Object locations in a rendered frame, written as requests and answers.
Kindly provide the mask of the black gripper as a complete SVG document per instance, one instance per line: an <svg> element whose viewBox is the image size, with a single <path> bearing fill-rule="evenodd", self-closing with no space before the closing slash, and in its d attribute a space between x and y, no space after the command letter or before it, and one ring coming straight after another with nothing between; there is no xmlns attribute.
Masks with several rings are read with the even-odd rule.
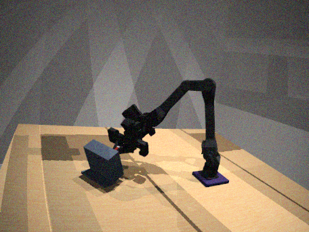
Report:
<svg viewBox="0 0 309 232"><path fill-rule="evenodd" d="M115 143L113 149L120 146L117 150L120 154L122 153L134 153L136 148L139 148L139 155L145 157L149 153L148 143L143 141L144 132L141 129L140 133L134 138L132 134L124 132L124 135L119 133L118 130L114 128L107 129L109 141ZM124 143L124 144L123 144Z"/></svg>

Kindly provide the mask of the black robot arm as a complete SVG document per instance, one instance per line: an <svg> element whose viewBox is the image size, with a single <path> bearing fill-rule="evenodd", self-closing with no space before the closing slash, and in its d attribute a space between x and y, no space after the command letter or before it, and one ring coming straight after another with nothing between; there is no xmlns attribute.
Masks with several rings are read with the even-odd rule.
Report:
<svg viewBox="0 0 309 232"><path fill-rule="evenodd" d="M202 141L201 148L203 159L206 160L203 171L199 173L208 180L218 178L218 168L221 156L218 153L218 146L215 139L215 100L216 83L211 78L204 80L189 81L184 80L159 107L150 113L141 113L135 104L131 105L122 113L124 121L121 123L123 129L132 134L135 138L142 129L144 136L149 134L153 136L155 128L158 126L168 114L169 110L177 103L177 101L185 95L187 91L202 91L205 101L205 140Z"/></svg>

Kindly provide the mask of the blue-grey square panel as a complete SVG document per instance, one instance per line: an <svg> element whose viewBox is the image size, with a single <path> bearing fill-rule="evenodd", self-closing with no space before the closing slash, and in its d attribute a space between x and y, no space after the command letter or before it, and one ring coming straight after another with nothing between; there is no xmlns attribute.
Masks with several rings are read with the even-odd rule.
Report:
<svg viewBox="0 0 309 232"><path fill-rule="evenodd" d="M84 147L90 168L81 173L106 188L123 175L120 153L97 140L91 140Z"/></svg>

